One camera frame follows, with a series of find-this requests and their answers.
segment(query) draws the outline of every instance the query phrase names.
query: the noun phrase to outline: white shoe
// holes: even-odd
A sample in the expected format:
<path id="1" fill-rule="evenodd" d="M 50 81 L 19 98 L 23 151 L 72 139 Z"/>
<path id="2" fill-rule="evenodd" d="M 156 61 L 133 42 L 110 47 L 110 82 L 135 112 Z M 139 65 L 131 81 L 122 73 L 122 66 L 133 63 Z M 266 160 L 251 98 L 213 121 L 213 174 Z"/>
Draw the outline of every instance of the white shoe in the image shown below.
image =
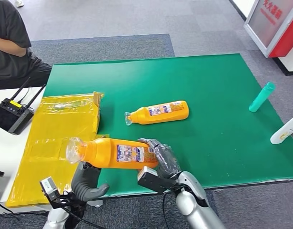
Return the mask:
<path id="1" fill-rule="evenodd" d="M 15 5 L 20 8 L 24 6 L 24 3 L 22 0 L 15 0 Z"/>

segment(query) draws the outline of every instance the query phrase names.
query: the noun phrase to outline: plastic bottle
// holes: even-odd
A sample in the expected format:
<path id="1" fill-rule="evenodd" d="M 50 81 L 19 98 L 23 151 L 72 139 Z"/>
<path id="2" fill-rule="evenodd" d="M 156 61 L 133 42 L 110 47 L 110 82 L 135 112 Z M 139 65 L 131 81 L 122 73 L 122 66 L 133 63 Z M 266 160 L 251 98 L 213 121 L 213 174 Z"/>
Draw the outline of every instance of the plastic bottle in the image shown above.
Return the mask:
<path id="1" fill-rule="evenodd" d="M 279 144 L 285 140 L 287 137 L 293 133 L 293 118 L 288 121 L 284 126 L 275 132 L 271 138 L 272 144 Z"/>
<path id="2" fill-rule="evenodd" d="M 111 138 L 84 142 L 71 138 L 65 152 L 71 164 L 86 161 L 98 168 L 142 169 L 156 167 L 156 155 L 148 144 Z"/>
<path id="3" fill-rule="evenodd" d="M 154 106 L 142 107 L 135 112 L 125 112 L 126 125 L 139 123 L 142 125 L 186 119 L 189 108 L 185 101 L 170 102 Z"/>
<path id="4" fill-rule="evenodd" d="M 276 86 L 273 83 L 268 82 L 249 106 L 249 111 L 258 111 L 258 108 L 265 102 L 275 88 Z"/>

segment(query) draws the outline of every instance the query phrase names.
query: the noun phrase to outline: person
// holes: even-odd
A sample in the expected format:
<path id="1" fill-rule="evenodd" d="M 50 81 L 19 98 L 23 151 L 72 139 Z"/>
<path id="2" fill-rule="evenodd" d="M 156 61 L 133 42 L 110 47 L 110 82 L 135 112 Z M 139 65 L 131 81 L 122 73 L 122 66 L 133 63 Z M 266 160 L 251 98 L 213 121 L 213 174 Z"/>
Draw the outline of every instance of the person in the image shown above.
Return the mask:
<path id="1" fill-rule="evenodd" d="M 0 0 L 0 89 L 47 83 L 51 66 L 36 57 L 20 13 L 8 0 Z"/>
<path id="2" fill-rule="evenodd" d="M 22 0 L 15 0 L 15 5 L 18 8 L 24 6 L 24 3 Z"/>

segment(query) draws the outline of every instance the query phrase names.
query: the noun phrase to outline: orange bottle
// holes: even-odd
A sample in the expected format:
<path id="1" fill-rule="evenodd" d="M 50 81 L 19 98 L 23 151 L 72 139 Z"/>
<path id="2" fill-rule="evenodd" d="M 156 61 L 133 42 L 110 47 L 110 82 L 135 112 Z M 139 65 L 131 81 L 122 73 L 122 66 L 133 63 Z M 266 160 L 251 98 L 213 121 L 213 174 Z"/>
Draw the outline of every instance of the orange bottle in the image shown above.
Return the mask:
<path id="1" fill-rule="evenodd" d="M 125 112 L 126 125 L 132 123 L 152 124 L 186 119 L 189 107 L 185 101 L 142 107 L 135 112 Z"/>
<path id="2" fill-rule="evenodd" d="M 71 138 L 67 146 L 66 158 L 71 163 L 86 161 L 98 168 L 142 169 L 156 167 L 156 155 L 148 144 L 111 138 L 98 138 L 84 142 Z"/>

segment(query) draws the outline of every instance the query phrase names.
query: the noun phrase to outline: white bottle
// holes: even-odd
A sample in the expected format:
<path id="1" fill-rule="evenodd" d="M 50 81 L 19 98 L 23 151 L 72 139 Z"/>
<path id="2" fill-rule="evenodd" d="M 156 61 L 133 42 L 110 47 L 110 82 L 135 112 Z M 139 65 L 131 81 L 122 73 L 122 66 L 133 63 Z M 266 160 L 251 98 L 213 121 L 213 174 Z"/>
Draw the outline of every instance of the white bottle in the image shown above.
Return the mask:
<path id="1" fill-rule="evenodd" d="M 270 138 L 272 144 L 279 144 L 293 133 L 293 118 L 288 121 L 284 126 L 281 127 L 279 130 L 275 132 Z"/>

